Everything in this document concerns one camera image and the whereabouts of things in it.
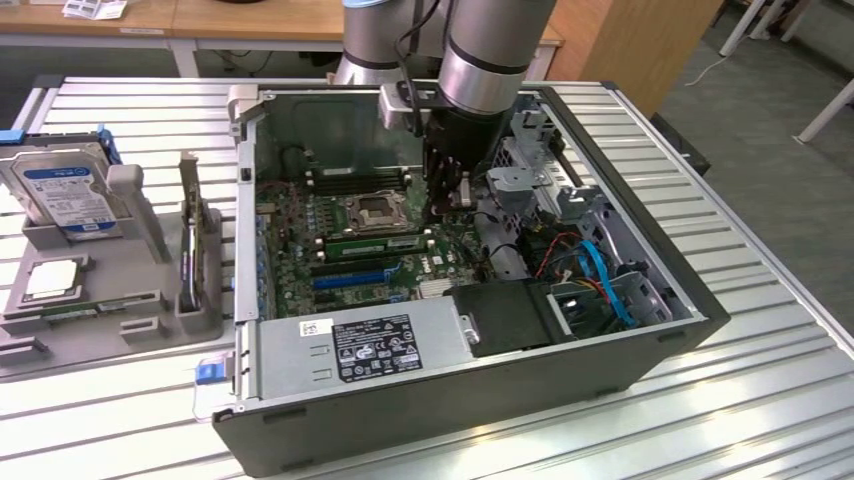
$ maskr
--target blue hard drive label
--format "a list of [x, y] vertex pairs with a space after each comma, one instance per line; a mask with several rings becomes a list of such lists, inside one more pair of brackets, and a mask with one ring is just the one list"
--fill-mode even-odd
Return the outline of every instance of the blue hard drive label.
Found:
[[89, 168], [26, 170], [24, 177], [38, 204], [64, 230], [97, 233], [114, 227], [116, 216]]

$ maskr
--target hard drive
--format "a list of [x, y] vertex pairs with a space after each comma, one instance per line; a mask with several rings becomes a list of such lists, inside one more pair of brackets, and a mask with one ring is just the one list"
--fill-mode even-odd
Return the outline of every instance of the hard drive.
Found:
[[70, 241], [120, 235], [128, 216], [106, 189], [106, 169], [120, 163], [105, 130], [84, 135], [28, 137], [0, 147], [2, 183], [24, 208], [30, 226], [57, 225]]

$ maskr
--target slotted metal table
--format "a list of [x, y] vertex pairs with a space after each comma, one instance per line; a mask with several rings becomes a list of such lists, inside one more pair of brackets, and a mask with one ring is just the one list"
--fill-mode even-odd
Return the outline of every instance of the slotted metal table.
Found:
[[[56, 88], [33, 89], [16, 121], [33, 133], [88, 131], [105, 123], [125, 163], [145, 169], [144, 192], [158, 212], [175, 210], [181, 196], [179, 151], [199, 152], [203, 194], [228, 219], [227, 292], [236, 158], [225, 94], [233, 83], [65, 78]], [[827, 479], [851, 474], [851, 338], [622, 93], [597, 83], [549, 85], [730, 311], [731, 322], [626, 392], [280, 478]], [[565, 155], [592, 181], [573, 152]], [[2, 289], [25, 245], [21, 221], [4, 188]], [[5, 302], [8, 291], [0, 295]], [[227, 312], [231, 298], [225, 293]], [[0, 478], [243, 478], [212, 427], [191, 413], [193, 367], [231, 341], [225, 334], [207, 344], [0, 384]]]

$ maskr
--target cpu socket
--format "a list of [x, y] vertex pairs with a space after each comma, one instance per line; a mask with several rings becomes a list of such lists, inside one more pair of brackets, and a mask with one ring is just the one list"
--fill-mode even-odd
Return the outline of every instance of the cpu socket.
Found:
[[403, 210], [405, 198], [393, 190], [357, 195], [344, 200], [349, 229], [345, 233], [385, 233], [411, 230]]

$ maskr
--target power supply label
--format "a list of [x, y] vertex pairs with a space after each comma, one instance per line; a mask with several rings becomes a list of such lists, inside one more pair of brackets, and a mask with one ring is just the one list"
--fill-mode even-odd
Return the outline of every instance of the power supply label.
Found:
[[333, 325], [332, 338], [347, 383], [423, 368], [408, 315]]

